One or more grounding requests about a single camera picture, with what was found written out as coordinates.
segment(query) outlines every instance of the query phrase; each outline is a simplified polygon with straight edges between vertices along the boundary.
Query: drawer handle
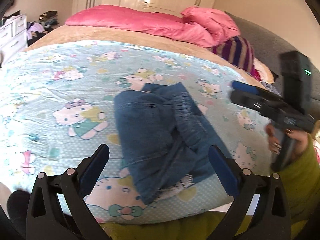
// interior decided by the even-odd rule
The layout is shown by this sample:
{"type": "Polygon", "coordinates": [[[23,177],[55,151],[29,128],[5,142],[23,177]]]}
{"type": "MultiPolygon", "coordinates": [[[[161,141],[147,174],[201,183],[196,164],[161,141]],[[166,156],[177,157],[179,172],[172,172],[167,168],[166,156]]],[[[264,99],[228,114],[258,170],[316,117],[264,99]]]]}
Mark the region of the drawer handle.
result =
{"type": "Polygon", "coordinates": [[[17,45],[19,43],[19,41],[16,41],[15,44],[11,45],[10,47],[14,47],[15,45],[17,45]]]}

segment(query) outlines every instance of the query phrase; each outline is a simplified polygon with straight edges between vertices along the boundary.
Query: upholstered headboard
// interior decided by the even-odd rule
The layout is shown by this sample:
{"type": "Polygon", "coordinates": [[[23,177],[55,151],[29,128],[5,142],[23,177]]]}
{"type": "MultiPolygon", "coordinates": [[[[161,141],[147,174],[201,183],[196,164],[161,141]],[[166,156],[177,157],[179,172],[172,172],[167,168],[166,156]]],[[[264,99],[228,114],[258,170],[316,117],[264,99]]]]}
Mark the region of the upholstered headboard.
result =
{"type": "MultiPolygon", "coordinates": [[[[262,63],[266,64],[270,70],[279,75],[274,86],[282,91],[282,76],[280,69],[279,54],[297,50],[289,42],[285,41],[273,32],[245,19],[236,17],[227,13],[238,25],[241,36],[248,39],[254,48],[255,57],[262,63]]],[[[312,65],[312,103],[310,114],[317,119],[320,119],[320,72],[312,65]]]]}

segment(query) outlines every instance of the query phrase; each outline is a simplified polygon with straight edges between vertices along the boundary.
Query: hello kitty print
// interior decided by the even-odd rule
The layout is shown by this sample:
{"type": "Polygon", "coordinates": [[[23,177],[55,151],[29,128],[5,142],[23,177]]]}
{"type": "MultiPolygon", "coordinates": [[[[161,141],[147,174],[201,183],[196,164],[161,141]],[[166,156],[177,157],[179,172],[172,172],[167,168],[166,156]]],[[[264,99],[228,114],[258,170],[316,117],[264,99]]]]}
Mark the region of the hello kitty print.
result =
{"type": "Polygon", "coordinates": [[[242,78],[228,67],[133,44],[78,41],[21,53],[4,72],[0,181],[12,191],[31,191],[39,172],[62,174],[105,143],[110,159],[84,199],[100,223],[159,223],[231,201],[216,176],[193,184],[186,175],[151,205],[142,202],[122,156],[113,99],[146,84],[182,82],[236,162],[257,174],[269,172],[268,120],[230,102],[230,84],[242,78]]]}

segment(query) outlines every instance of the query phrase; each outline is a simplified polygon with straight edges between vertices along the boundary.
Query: hand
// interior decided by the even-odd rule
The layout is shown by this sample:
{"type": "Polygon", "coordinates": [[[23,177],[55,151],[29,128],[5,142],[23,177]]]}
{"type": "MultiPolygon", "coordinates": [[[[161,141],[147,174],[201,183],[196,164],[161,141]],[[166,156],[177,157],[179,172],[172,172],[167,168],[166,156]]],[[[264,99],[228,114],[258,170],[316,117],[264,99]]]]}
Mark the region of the hand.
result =
{"type": "MultiPolygon", "coordinates": [[[[281,145],[279,144],[279,140],[274,136],[275,134],[275,128],[273,125],[268,124],[266,126],[266,133],[268,135],[268,142],[269,142],[269,149],[270,151],[279,154],[281,145]]],[[[305,131],[299,131],[299,130],[286,130],[287,136],[290,138],[296,139],[296,145],[294,147],[294,150],[291,155],[291,162],[294,162],[298,158],[301,157],[302,153],[307,149],[308,147],[308,133],[305,131]]]]}

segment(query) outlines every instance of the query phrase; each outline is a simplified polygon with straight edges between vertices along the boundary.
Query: pink bow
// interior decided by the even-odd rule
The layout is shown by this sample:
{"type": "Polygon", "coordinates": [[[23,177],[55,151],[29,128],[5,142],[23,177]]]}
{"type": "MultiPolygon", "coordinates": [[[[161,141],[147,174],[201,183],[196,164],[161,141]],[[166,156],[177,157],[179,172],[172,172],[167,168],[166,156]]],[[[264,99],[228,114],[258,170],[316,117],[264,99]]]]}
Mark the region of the pink bow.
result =
{"type": "Polygon", "coordinates": [[[66,103],[66,109],[70,109],[76,106],[83,106],[85,104],[84,99],[80,99],[79,101],[76,102],[68,102],[66,103]]]}

